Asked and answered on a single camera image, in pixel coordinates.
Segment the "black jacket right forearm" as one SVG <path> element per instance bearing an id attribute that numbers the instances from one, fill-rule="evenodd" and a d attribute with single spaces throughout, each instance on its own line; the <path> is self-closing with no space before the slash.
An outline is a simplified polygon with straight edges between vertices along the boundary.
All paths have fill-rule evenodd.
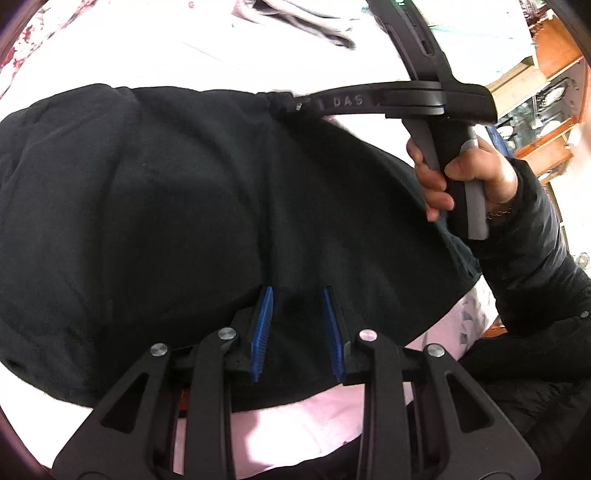
<path id="1" fill-rule="evenodd" d="M 527 162 L 511 159 L 518 189 L 510 212 L 470 249 L 508 333 L 526 337 L 590 321 L 590 278 L 560 237 L 553 205 Z"/>

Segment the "person's right hand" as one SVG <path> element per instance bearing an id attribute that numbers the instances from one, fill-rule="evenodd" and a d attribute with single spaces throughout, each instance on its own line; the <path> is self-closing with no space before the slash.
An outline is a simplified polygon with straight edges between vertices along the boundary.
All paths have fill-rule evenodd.
<path id="1" fill-rule="evenodd" d="M 407 152 L 415 163 L 415 174 L 423 191 L 430 222 L 435 222 L 441 212 L 450 212 L 455 208 L 455 201 L 448 193 L 449 180 L 482 181 L 490 218 L 511 210 L 519 185 L 517 173 L 510 162 L 482 138 L 478 138 L 477 148 L 470 148 L 452 160 L 444 173 L 427 165 L 413 138 L 407 142 Z"/>

